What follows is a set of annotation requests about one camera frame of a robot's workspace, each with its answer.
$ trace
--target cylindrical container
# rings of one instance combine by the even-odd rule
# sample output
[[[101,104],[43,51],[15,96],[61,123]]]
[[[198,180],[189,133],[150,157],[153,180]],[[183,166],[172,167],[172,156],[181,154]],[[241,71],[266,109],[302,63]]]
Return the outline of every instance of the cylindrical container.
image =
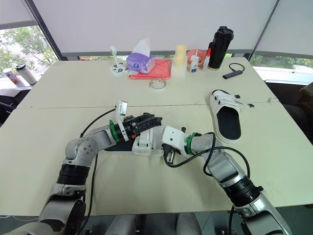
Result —
[[[187,47],[186,46],[178,45],[178,46],[176,46],[175,57],[176,58],[181,58],[184,61],[185,56],[186,56],[186,52],[187,52]]]
[[[208,68],[210,70],[218,70],[223,62],[229,43],[234,38],[234,31],[221,26],[214,34],[213,42],[211,42],[211,56]]]
[[[184,45],[176,46],[175,56],[172,61],[171,78],[185,78],[187,72],[187,47]]]
[[[25,64],[17,65],[15,69],[30,85],[33,85],[37,82],[31,71]]]
[[[24,83],[20,81],[12,69],[4,69],[3,73],[15,84],[17,87],[24,87]]]

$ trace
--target white table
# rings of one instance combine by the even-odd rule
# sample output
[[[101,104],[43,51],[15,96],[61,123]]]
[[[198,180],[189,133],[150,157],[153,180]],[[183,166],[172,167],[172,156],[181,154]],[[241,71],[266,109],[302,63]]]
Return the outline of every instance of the white table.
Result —
[[[225,80],[230,63],[240,63],[244,73]],[[208,104],[207,95],[223,88],[239,94],[242,102],[267,102],[275,98],[245,58],[225,58],[218,71],[187,73],[185,79],[169,79],[166,89],[155,92],[149,80],[115,77],[109,70],[112,61],[59,61],[54,63],[18,108],[114,107],[118,99],[129,106]]]
[[[0,214],[39,215],[57,180],[65,145],[107,110],[16,109],[0,128]],[[163,126],[185,126],[188,133],[213,130],[207,105],[130,107],[127,114],[143,112],[163,117]],[[108,124],[109,119],[114,119],[113,114],[93,128]],[[283,106],[279,102],[255,103],[254,109],[243,109],[241,125],[242,139],[228,146],[246,156],[253,182],[265,188],[273,205],[313,203],[313,147]],[[241,158],[229,153],[245,169]],[[229,210],[231,202],[217,183],[203,174],[203,164],[203,159],[197,158],[173,169],[163,158],[102,151],[92,214]]]

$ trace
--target red bag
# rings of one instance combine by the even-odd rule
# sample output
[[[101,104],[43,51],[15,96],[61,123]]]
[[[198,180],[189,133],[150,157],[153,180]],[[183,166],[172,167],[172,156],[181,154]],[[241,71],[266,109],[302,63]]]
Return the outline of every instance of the red bag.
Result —
[[[156,59],[156,65],[149,74],[139,73],[129,75],[131,79],[155,79],[155,78],[168,79],[170,78],[170,76],[171,76],[170,59],[168,58]]]

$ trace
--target thermos lid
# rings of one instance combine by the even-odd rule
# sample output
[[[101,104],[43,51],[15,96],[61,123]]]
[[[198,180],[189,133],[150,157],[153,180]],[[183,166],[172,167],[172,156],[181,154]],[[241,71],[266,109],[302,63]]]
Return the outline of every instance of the thermos lid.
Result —
[[[16,71],[23,70],[25,68],[26,68],[25,64],[19,64],[19,65],[16,65],[16,67],[15,67]]]
[[[229,40],[233,40],[234,31],[227,28],[227,26],[220,26],[220,28],[215,33],[215,37],[227,38]]]

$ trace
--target tissue box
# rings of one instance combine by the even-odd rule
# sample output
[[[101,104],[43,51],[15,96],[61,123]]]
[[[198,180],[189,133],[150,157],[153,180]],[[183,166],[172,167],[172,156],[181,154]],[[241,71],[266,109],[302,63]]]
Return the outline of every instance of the tissue box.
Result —
[[[150,55],[150,57],[133,52],[131,53],[127,58],[127,67],[135,72],[141,72],[144,74],[150,73],[150,71],[155,66],[155,57],[153,55]]]

